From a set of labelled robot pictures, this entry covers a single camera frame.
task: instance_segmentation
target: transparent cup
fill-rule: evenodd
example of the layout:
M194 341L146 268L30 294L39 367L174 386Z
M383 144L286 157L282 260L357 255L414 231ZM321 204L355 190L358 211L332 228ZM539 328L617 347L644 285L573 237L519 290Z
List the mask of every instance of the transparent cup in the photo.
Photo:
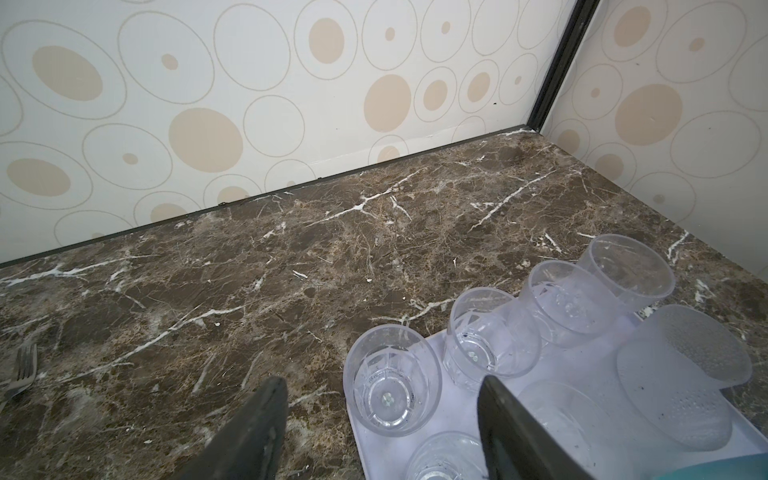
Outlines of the transparent cup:
M416 331L380 325L363 333L344 362L344 396L352 414L387 437L409 435L435 413L442 391L440 363Z
M541 381L525 387L518 400L594 478L632 478L631 460L611 417L584 393Z
M457 386L477 392L486 375L516 378L536 365L538 328L516 310L520 306L512 295L491 287L467 290L456 299L442 364Z
M674 290L674 274L661 255L624 235L609 233L593 238L577 265L608 287L625 312L637 312Z
M621 314L621 305L595 276L562 260L536 265L519 296L538 325L541 338L570 348L604 333Z
M752 376L744 344L722 323L688 306L662 306L632 337L668 343L701 368L718 389L740 385Z
M482 480L488 478L480 439L440 432L426 439L408 462L406 480Z

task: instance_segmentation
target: metal fork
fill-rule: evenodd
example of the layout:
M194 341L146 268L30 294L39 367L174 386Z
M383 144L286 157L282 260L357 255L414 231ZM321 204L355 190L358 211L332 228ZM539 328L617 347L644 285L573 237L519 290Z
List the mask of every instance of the metal fork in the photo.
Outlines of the metal fork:
M22 345L18 348L16 354L16 380L11 382L3 393L4 402L0 403L0 412L2 412L8 400L17 396L19 393L28 389L38 374L38 346L36 344Z

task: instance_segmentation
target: wallpaper with circles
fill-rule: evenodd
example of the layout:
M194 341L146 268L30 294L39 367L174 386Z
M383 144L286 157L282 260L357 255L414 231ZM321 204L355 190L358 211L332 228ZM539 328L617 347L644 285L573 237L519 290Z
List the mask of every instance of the wallpaper with circles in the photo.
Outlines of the wallpaper with circles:
M0 262L523 124L571 9L4 2Z
M602 0L542 133L768 282L768 2Z

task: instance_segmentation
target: plastic tray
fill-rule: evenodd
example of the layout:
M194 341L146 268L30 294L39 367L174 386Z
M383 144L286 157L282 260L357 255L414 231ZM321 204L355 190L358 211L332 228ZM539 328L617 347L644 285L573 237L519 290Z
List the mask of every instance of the plastic tray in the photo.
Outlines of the plastic tray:
M637 316L621 317L603 336L577 348L548 353L527 375L505 381L515 395L527 385L543 379L568 382L589 371L599 359L622 344L640 322ZM435 354L442 361L445 330L430 336ZM679 457L682 468L722 458L768 452L768 439L741 413L733 408L733 435L726 446L715 452L687 453ZM416 448L430 435L445 430L458 430L475 437L480 436L477 418L477 395L460 389L442 369L442 394L434 416L419 431L406 437L387 438L377 435L355 420L347 407L362 470L368 480L395 480L405 474L408 460Z

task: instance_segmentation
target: countertop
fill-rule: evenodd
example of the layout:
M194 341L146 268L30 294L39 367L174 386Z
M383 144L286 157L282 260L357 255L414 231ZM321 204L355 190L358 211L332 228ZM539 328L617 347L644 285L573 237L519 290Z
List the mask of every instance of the countertop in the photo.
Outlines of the countertop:
M428 336L474 286L622 233L669 260L666 303L723 322L753 379L727 392L768 432L768 285L533 133L382 164L0 270L0 478L167 478L267 375L286 378L279 478L362 478L342 368L367 329Z

